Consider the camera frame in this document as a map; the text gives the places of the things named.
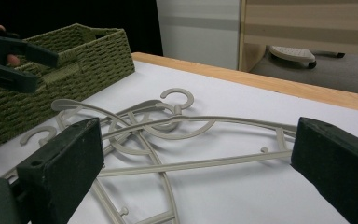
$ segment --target white wall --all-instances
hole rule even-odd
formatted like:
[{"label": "white wall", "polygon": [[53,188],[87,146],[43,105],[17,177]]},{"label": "white wall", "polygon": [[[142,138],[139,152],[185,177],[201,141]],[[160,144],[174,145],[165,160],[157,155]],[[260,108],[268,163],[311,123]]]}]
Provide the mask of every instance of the white wall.
[{"label": "white wall", "polygon": [[238,68],[240,0],[157,0],[164,56]]}]

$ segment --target green woven basket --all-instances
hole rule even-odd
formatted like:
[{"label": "green woven basket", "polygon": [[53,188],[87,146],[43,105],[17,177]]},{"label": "green woven basket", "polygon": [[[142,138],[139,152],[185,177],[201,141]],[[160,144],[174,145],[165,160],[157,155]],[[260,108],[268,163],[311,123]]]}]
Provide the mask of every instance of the green woven basket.
[{"label": "green woven basket", "polygon": [[25,40],[57,52],[59,67],[21,59],[15,69],[38,76],[38,89],[26,94],[0,88],[0,145],[55,116],[55,99],[82,101],[135,71],[123,29],[76,23]]}]

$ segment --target wooden table edge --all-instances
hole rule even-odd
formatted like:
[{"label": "wooden table edge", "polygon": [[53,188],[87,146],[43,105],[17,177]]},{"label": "wooden table edge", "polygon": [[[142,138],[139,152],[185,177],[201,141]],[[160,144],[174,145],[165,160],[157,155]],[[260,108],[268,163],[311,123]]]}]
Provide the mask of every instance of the wooden table edge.
[{"label": "wooden table edge", "polygon": [[133,52],[132,58],[134,61],[138,62],[151,63],[206,77],[215,77],[232,81],[267,91],[275,91],[308,100],[358,110],[358,93],[354,92],[338,91],[274,77],[263,77],[256,74],[201,63],[192,63],[142,52]]}]

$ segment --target floor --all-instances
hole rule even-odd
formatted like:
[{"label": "floor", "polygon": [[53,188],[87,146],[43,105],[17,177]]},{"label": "floor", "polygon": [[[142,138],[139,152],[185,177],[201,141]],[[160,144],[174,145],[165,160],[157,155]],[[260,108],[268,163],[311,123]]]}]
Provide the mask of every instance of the floor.
[{"label": "floor", "polygon": [[333,52],[311,52],[317,62],[313,69],[309,69],[307,63],[272,59],[267,48],[263,59],[251,73],[358,93],[358,55],[345,54],[338,58]]}]

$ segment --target caster wheel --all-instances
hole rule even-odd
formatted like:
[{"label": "caster wheel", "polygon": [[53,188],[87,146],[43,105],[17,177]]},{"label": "caster wheel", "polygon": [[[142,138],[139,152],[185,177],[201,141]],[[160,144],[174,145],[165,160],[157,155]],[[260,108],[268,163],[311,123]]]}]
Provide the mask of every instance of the caster wheel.
[{"label": "caster wheel", "polygon": [[312,69],[312,68],[314,68],[314,67],[316,67],[316,61],[313,62],[313,63],[309,63],[309,64],[308,64],[308,68],[309,68],[309,69]]}]

